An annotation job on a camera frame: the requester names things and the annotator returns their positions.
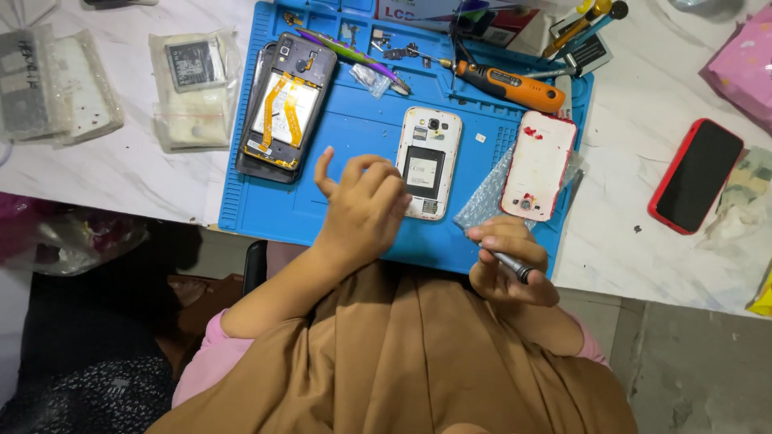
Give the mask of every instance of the bubble wrap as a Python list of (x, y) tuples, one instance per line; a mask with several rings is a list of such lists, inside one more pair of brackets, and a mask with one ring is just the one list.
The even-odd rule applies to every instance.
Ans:
[[(510, 169), (514, 150), (515, 147), (513, 145), (496, 163), (496, 166), (490, 171), (485, 181), (475, 190), (475, 193), (469, 198), (464, 208), (453, 217), (453, 222), (463, 229), (464, 233), (469, 228), (482, 225), (487, 219), (505, 214), (501, 210), (499, 203), (501, 202), (504, 181), (506, 181), (506, 173)], [(563, 175), (563, 183), (560, 185), (561, 191), (571, 183), (583, 162), (584, 159), (579, 153), (576, 151), (571, 152), (565, 174)], [(537, 222), (526, 219), (528, 229), (533, 229), (536, 224)]]

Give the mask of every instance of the black chair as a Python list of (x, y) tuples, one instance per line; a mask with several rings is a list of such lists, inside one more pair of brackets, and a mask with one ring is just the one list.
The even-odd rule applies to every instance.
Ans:
[(265, 239), (253, 242), (246, 250), (242, 297), (265, 283), (266, 274), (268, 273), (267, 250), (268, 240)]

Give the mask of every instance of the hand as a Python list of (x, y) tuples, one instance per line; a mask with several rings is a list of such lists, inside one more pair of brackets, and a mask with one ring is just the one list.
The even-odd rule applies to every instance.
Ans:
[(501, 265), (489, 250), (481, 249), (479, 259), (469, 271), (469, 282), (477, 293), (496, 303), (526, 303), (552, 307), (560, 300), (555, 286), (547, 279), (547, 251), (536, 244), (533, 234), (519, 217), (499, 215), (481, 226), (471, 228), (467, 236), (493, 252), (506, 253), (535, 268), (522, 284), (509, 267)]
[(330, 203), (313, 247), (349, 274), (391, 247), (413, 198), (399, 170), (377, 155), (351, 158), (336, 184), (327, 177), (333, 153), (324, 151), (313, 177)]

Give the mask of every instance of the black phone screen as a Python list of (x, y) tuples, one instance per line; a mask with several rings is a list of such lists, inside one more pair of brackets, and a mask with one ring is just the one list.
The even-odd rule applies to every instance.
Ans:
[(742, 151), (737, 136), (703, 121), (657, 202), (657, 213), (696, 232)]

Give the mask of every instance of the brown hijab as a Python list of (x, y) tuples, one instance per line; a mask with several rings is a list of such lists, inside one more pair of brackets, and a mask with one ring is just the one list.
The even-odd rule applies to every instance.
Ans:
[(522, 341), (457, 282), (398, 274), (375, 263), (349, 277), (310, 326), (288, 320), (255, 339), (147, 432), (636, 432), (605, 366)]

